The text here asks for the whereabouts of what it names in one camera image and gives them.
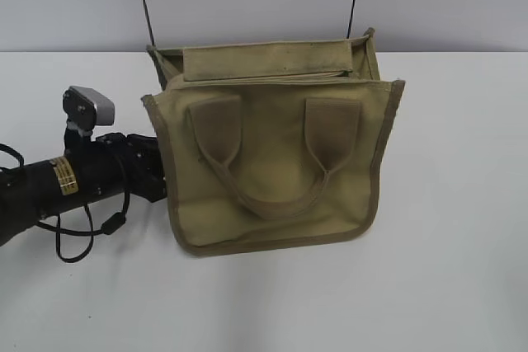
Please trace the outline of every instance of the gray wall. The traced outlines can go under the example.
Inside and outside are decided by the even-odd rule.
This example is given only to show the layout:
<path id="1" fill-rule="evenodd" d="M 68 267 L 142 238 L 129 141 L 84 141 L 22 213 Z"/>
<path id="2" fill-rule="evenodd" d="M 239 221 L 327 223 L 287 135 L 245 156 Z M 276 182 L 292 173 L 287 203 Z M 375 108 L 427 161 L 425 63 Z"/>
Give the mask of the gray wall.
<path id="1" fill-rule="evenodd" d="M 157 45 L 343 37 L 351 0 L 147 0 Z M 357 0 L 385 51 L 528 50 L 525 0 Z M 0 51 L 143 50 L 141 0 L 0 0 Z"/>

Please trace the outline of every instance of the label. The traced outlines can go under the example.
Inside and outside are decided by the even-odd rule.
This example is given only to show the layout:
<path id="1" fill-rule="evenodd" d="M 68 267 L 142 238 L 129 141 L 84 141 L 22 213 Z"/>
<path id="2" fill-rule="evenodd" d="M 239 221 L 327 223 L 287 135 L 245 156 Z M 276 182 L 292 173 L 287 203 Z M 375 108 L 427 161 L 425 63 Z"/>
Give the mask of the label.
<path id="1" fill-rule="evenodd" d="M 77 193 L 79 191 L 79 185 L 77 184 L 77 179 L 68 159 L 66 157 L 57 157 L 49 160 L 49 163 L 53 166 L 63 195 Z"/>

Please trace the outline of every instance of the fabric handle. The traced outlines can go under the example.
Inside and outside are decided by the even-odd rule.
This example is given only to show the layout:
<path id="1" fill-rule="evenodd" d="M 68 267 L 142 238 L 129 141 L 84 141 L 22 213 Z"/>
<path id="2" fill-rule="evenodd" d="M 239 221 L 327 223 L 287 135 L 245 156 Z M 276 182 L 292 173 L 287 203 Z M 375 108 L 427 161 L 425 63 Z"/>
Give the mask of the fabric handle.
<path id="1" fill-rule="evenodd" d="M 351 157 L 361 103 L 335 98 L 306 100 L 304 142 L 320 172 L 300 197 L 282 202 L 268 202 L 247 195 L 229 170 L 242 142 L 241 105 L 239 96 L 222 96 L 190 106 L 194 134 L 202 154 L 226 189 L 259 217 L 291 218 L 303 213 L 317 202 L 331 174 Z"/>

